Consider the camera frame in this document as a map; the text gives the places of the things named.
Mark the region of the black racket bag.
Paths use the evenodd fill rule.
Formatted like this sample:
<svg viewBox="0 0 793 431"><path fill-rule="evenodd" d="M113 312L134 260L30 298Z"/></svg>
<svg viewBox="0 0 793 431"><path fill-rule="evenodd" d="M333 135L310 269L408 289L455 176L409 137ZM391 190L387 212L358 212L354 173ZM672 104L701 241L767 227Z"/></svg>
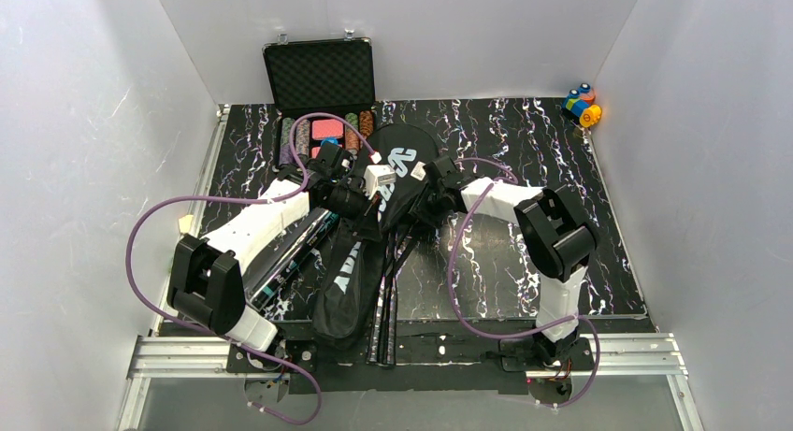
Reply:
<svg viewBox="0 0 793 431"><path fill-rule="evenodd" d="M364 195L338 195L331 206L341 217L332 235L326 273L311 315L312 333L321 344L346 350L364 334L376 303L386 267L386 239L409 212L425 182L411 172L440 155L436 139L410 124L385 125L368 137L382 163L396 173L396 181L378 189L380 202Z"/></svg>

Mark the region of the black shuttlecock tube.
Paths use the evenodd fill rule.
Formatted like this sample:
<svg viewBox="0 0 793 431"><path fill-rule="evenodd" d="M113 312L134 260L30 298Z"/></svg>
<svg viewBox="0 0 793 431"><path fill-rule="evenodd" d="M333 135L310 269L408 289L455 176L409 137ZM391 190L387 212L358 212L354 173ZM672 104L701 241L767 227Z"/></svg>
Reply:
<svg viewBox="0 0 793 431"><path fill-rule="evenodd" d="M277 243L267 244L243 273L247 303L257 311L263 310L338 222L338 214L315 208L288 225L283 236L277 237Z"/></svg>

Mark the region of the badminton racket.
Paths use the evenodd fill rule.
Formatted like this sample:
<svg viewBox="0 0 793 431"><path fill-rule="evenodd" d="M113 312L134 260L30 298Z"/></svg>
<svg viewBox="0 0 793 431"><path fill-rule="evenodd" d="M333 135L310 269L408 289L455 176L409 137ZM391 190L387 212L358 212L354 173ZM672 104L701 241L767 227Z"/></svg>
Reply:
<svg viewBox="0 0 793 431"><path fill-rule="evenodd" d="M386 329L385 348L382 362L386 366L396 364L396 340L397 340L397 309L398 309L398 288L397 276L401 267L405 264L410 253L415 248L413 227L407 227L404 234L395 247L394 265L391 271L391 294L389 297L388 321Z"/></svg>
<svg viewBox="0 0 793 431"><path fill-rule="evenodd" d="M372 327L369 336L367 363L384 365L388 339L388 324L391 309L391 297L394 285L393 267L396 262L397 233L392 232L386 242L385 260L380 290L376 301Z"/></svg>

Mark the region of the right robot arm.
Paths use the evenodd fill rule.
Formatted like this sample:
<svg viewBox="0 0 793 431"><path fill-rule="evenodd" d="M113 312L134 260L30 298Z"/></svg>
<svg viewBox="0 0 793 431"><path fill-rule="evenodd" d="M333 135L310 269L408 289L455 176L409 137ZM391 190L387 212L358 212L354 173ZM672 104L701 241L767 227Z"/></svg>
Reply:
<svg viewBox="0 0 793 431"><path fill-rule="evenodd" d="M516 225L526 253L540 277L540 306L533 329L510 340L529 339L530 349L551 361L578 339L579 297L589 260L598 248L598 231L577 194L522 186L462 170L448 156L418 163L411 176L424 183L415 206L422 219L454 211L469 220L475 214Z"/></svg>

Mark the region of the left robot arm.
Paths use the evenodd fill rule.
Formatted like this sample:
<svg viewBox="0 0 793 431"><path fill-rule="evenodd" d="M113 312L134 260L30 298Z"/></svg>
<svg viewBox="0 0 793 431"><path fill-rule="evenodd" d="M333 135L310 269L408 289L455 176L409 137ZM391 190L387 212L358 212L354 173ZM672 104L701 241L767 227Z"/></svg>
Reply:
<svg viewBox="0 0 793 431"><path fill-rule="evenodd" d="M279 330L255 311L244 294L243 274L255 257L288 225L312 208L325 208L353 223L353 236L380 238L381 189L397 173L373 152L364 172L353 176L353 157L325 144L314 159L298 160L251 200L238 216L204 237L184 236L177 244L167 304L207 328L256 351L268 350Z"/></svg>

